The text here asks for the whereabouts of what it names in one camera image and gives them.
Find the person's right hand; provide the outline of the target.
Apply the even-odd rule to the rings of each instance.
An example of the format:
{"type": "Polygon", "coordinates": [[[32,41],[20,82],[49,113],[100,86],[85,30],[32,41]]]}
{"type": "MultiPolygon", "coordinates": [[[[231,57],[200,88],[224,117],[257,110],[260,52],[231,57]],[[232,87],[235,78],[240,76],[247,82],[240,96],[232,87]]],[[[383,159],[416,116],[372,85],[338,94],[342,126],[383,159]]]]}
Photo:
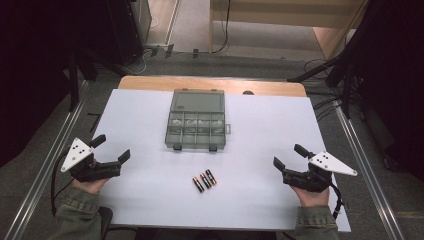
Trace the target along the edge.
{"type": "Polygon", "coordinates": [[[329,204],[329,189],[325,189],[320,193],[308,192],[297,187],[293,187],[293,190],[299,198],[302,207],[327,206],[329,204]]]}

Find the black tripod stand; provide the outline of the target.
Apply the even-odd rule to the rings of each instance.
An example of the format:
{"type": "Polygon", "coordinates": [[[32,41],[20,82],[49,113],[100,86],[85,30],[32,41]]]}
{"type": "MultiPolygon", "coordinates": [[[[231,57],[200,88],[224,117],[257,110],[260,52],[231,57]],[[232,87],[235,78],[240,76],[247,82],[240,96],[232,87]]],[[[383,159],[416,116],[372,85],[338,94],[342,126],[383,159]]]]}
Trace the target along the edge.
{"type": "Polygon", "coordinates": [[[340,54],[300,76],[288,79],[288,82],[302,83],[318,73],[324,72],[328,68],[332,68],[330,74],[325,80],[326,85],[330,88],[334,88],[337,87],[340,82],[343,82],[341,109],[345,117],[350,119],[349,103],[355,66],[358,63],[359,55],[365,49],[366,40],[371,33],[370,26],[375,21],[384,1],[385,0],[369,1],[361,23],[359,24],[356,32],[353,34],[351,40],[347,43],[340,54]]]}

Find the grey transparent plastic organizer box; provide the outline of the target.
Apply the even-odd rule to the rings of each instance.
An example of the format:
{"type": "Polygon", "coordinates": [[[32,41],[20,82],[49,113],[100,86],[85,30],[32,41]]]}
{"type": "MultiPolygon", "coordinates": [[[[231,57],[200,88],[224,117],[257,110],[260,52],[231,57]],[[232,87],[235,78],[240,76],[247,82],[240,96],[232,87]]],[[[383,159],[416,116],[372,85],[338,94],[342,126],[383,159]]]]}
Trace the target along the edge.
{"type": "Polygon", "coordinates": [[[226,146],[227,124],[223,90],[176,89],[168,114],[165,144],[175,151],[226,146]]]}

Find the light wooden desk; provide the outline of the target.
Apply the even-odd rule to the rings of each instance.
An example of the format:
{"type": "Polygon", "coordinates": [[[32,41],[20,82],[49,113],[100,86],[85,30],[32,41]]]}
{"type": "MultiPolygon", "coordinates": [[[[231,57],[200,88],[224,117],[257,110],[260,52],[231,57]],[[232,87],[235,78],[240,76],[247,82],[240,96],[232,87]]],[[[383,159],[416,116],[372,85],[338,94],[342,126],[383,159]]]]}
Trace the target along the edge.
{"type": "Polygon", "coordinates": [[[326,60],[334,58],[351,29],[362,21],[370,0],[209,0],[209,44],[213,22],[277,24],[312,27],[326,60]]]}

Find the white board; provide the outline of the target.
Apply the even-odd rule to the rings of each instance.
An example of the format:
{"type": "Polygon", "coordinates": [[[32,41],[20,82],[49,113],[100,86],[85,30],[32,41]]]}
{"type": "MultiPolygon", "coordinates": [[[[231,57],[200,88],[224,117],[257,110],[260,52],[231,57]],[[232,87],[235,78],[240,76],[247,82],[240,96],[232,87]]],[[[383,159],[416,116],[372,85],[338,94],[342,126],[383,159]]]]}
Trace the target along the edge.
{"type": "Polygon", "coordinates": [[[307,97],[228,94],[226,146],[216,153],[174,151],[165,144],[172,95],[169,92],[115,90],[97,127],[106,142],[99,161],[125,150],[130,159],[102,189],[100,202],[116,224],[202,229],[280,231],[294,228],[299,200],[274,167],[305,171],[300,144],[318,153],[325,145],[307,97]],[[212,185],[209,169],[217,184],[212,185]],[[207,177],[207,189],[200,174],[207,177]],[[204,188],[200,193],[192,179],[204,188]]]}

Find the black chair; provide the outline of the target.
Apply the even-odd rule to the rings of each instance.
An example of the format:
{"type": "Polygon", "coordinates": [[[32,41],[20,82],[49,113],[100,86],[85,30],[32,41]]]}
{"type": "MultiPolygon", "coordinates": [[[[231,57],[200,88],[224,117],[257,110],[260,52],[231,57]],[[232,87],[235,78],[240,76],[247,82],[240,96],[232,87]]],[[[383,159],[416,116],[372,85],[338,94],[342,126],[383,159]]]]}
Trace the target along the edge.
{"type": "Polygon", "coordinates": [[[106,240],[106,236],[113,218],[113,211],[110,208],[100,206],[98,213],[101,216],[101,240],[106,240]]]}

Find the black cabinet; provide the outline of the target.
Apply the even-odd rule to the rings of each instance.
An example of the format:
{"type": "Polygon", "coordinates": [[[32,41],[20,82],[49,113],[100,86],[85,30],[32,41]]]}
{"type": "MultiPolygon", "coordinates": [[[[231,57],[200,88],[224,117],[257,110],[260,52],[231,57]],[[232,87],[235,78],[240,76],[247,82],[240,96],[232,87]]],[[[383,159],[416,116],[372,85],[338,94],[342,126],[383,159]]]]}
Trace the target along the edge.
{"type": "Polygon", "coordinates": [[[146,44],[152,15],[148,0],[106,0],[112,23],[114,61],[128,65],[146,44]]]}

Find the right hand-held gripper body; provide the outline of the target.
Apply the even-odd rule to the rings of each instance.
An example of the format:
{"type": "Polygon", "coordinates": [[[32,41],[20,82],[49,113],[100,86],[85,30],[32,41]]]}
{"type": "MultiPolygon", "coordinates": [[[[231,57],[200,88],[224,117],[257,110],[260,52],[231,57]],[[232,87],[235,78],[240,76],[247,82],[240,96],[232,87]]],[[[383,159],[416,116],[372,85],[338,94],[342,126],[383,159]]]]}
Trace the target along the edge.
{"type": "Polygon", "coordinates": [[[320,193],[332,184],[333,173],[349,176],[358,175],[356,170],[326,151],[314,154],[312,158],[306,159],[308,160],[306,172],[297,172],[285,167],[282,172],[284,184],[309,192],[320,193]]]}

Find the aluminium rail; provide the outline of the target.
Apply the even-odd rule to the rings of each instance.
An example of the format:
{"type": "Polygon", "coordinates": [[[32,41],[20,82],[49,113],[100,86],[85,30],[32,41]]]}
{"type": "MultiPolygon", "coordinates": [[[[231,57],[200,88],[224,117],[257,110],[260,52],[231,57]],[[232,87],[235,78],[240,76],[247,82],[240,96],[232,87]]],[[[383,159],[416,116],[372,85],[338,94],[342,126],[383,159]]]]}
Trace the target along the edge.
{"type": "Polygon", "coordinates": [[[33,181],[31,181],[31,187],[19,205],[17,213],[8,228],[4,240],[20,240],[22,238],[23,232],[25,231],[36,206],[41,199],[44,189],[49,182],[50,174],[54,168],[54,163],[69,139],[70,133],[80,115],[89,91],[90,84],[84,80],[78,90],[78,93],[80,94],[80,102],[76,104],[74,110],[66,114],[66,118],[64,119],[49,152],[43,159],[43,163],[37,172],[36,177],[33,181]]]}
{"type": "Polygon", "coordinates": [[[334,102],[336,114],[353,151],[353,155],[359,165],[360,172],[370,192],[377,213],[386,230],[386,234],[389,240],[406,240],[395,217],[394,211],[371,167],[368,157],[355,131],[354,125],[352,121],[345,116],[340,104],[340,100],[336,100],[334,102]]]}

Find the person's left hand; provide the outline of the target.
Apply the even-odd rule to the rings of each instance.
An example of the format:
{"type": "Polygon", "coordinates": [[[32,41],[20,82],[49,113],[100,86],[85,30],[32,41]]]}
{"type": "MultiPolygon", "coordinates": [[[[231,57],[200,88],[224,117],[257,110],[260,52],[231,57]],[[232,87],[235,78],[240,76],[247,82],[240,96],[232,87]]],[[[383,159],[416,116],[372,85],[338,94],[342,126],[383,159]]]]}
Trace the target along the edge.
{"type": "Polygon", "coordinates": [[[72,186],[91,194],[98,194],[106,182],[107,179],[100,179],[93,182],[79,182],[78,180],[74,179],[72,181],[72,186]]]}

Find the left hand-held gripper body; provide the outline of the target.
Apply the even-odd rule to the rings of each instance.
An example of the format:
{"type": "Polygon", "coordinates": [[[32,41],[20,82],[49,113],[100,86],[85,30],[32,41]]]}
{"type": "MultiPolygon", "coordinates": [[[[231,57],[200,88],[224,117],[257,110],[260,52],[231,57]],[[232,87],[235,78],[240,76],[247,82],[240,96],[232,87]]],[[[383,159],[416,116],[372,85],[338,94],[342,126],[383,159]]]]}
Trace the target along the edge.
{"type": "Polygon", "coordinates": [[[69,172],[79,182],[93,182],[119,176],[122,164],[118,160],[108,163],[98,162],[94,159],[95,148],[89,144],[75,138],[60,168],[61,172],[69,172]]]}

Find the wooden table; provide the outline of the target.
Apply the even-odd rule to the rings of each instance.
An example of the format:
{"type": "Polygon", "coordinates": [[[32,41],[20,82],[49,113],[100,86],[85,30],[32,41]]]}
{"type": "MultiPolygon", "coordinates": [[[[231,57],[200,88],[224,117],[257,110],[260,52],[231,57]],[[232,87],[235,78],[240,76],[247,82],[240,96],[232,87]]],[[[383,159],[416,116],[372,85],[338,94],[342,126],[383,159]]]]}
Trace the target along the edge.
{"type": "Polygon", "coordinates": [[[252,92],[262,96],[306,97],[300,83],[268,82],[235,78],[203,78],[176,76],[125,76],[119,89],[174,91],[175,89],[217,89],[230,94],[252,92]]]}

